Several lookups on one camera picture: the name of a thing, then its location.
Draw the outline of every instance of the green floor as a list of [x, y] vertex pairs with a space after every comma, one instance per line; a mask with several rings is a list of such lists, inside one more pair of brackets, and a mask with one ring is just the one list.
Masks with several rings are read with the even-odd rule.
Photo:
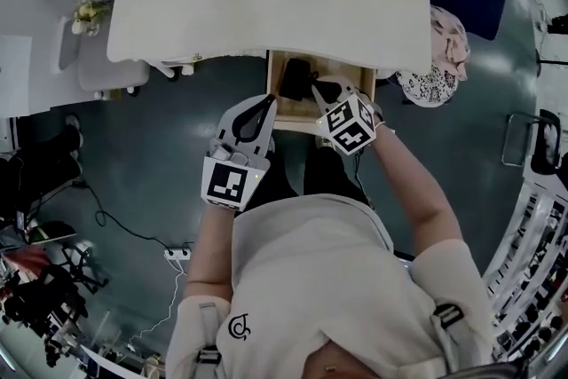
[[[505, 117], [517, 110], [533, 112], [535, 106], [533, 29], [523, 4], [528, 3], [508, 0], [494, 42], [470, 37], [469, 79], [451, 103], [431, 110], [403, 105], [394, 86], [380, 87], [376, 95], [389, 125], [446, 191], [481, 271], [507, 226], [522, 182], [519, 170], [500, 164]], [[135, 99], [62, 107], [34, 116], [32, 136], [48, 138], [67, 113], [77, 113], [85, 136], [84, 176], [105, 209], [138, 233], [181, 245], [197, 234], [203, 207], [202, 158], [209, 139], [228, 107], [264, 92], [265, 65], [255, 58], [210, 60], [176, 83], [153, 73]], [[312, 138], [282, 132], [275, 138], [285, 155], [288, 178], [300, 191]], [[350, 170], [351, 159], [345, 162]], [[359, 173], [395, 247], [412, 253], [407, 222], [371, 154], [363, 156]], [[167, 315], [175, 272], [160, 245], [110, 224], [99, 227], [95, 209], [87, 192], [68, 190], [43, 207], [42, 219], [63, 220], [92, 244], [110, 284], [90, 300], [89, 325], [96, 327], [109, 309], [106, 332], [119, 328], [128, 339]], [[164, 352], [172, 328], [170, 320], [138, 345]]]

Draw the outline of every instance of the black buckle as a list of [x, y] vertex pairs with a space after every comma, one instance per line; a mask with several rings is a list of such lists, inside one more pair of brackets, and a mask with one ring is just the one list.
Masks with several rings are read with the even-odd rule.
[[197, 363], [204, 365], [218, 365], [221, 363], [221, 353], [219, 352], [219, 349], [215, 345], [205, 346], [199, 351]]
[[462, 308], [455, 304], [441, 304], [437, 306], [434, 311], [434, 316], [438, 316], [440, 318], [440, 322], [444, 330], [452, 326], [458, 320], [462, 320], [464, 317]]

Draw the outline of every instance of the forearm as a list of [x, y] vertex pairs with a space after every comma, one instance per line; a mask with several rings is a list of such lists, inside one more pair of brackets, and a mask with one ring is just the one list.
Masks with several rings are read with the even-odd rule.
[[213, 205], [205, 207], [187, 268], [184, 296], [213, 295], [231, 301], [233, 221], [232, 210]]
[[414, 228], [417, 253], [462, 234], [446, 195], [434, 177], [385, 125], [376, 130], [373, 149]]

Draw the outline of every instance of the open drawer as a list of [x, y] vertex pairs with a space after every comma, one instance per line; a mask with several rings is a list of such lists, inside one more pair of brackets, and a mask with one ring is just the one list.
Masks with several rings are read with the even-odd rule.
[[369, 98], [375, 98], [375, 76], [374, 70], [371, 68], [356, 67], [332, 59], [302, 54], [301, 52], [269, 51], [266, 92], [271, 93], [278, 100], [276, 122], [274, 123], [276, 130], [319, 134], [316, 121], [321, 117], [321, 112], [314, 100], [295, 101], [283, 98], [278, 94], [286, 65], [293, 58], [309, 61], [312, 71], [317, 71], [319, 76], [346, 76], [355, 87], [364, 91]]

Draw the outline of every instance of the beige shirt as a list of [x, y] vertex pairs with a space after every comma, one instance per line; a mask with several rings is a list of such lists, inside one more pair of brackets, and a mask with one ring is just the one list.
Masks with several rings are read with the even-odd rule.
[[215, 303], [224, 321], [217, 348], [229, 379], [299, 378], [329, 340], [384, 379], [413, 377], [423, 362], [444, 364], [430, 316], [446, 302], [464, 311], [488, 362], [490, 307], [467, 245], [434, 245], [409, 270], [391, 251], [379, 217], [339, 196], [277, 201], [237, 217], [233, 301], [181, 303], [168, 379], [191, 377], [204, 346], [203, 302]]

